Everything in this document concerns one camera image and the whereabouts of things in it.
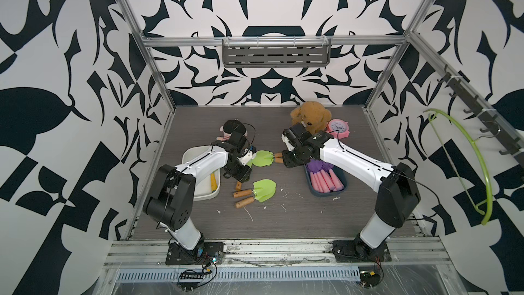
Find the purple shovel pink handle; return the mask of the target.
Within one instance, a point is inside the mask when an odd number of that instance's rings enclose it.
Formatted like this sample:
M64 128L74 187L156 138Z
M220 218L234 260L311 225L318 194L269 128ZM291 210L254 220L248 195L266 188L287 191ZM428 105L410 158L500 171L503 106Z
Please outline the purple shovel pink handle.
M316 176L319 183L319 187L321 189L322 193L331 193L334 190L334 186L332 185L332 182L330 180L330 177L325 177L326 172L324 170L320 170Z
M308 170L313 189L318 193L323 193L323 188L320 185L320 182L317 178L317 174L319 173L319 168L317 164L313 161L310 161L306 164L306 168Z
M330 165L330 169L328 170L328 173L330 175L330 179L334 185L334 189L336 191L342 191L344 189L343 183L340 181L338 176L334 173L334 167Z

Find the green shovel yellow handle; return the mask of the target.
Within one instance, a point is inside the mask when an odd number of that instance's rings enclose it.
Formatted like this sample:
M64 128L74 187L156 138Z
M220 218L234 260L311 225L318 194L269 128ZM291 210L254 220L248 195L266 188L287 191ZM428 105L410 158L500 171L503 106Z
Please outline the green shovel yellow handle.
M214 193L218 189L218 183L216 181L216 176L214 173L210 175L211 190Z

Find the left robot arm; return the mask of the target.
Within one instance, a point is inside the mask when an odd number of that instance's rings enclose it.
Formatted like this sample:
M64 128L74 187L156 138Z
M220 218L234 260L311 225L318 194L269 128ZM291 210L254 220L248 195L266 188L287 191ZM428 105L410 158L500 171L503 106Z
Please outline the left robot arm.
M171 235L166 264L198 264L206 259L205 238L190 216L196 186L222 169L227 178L245 183L251 176L248 166L256 152L246 131L233 131L226 141L214 141L194 159L156 172L143 204L143 213Z

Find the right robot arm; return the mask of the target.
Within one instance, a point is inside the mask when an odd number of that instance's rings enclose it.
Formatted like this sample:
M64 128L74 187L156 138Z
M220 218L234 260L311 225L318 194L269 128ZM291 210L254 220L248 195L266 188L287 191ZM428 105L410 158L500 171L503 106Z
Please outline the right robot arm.
M387 238L402 228L421 200L412 169L371 158L325 131L312 135L301 124L285 129L282 141L287 147L282 151L285 167L320 160L359 179L377 194L368 223L349 245L334 245L333 253L338 260L383 261Z

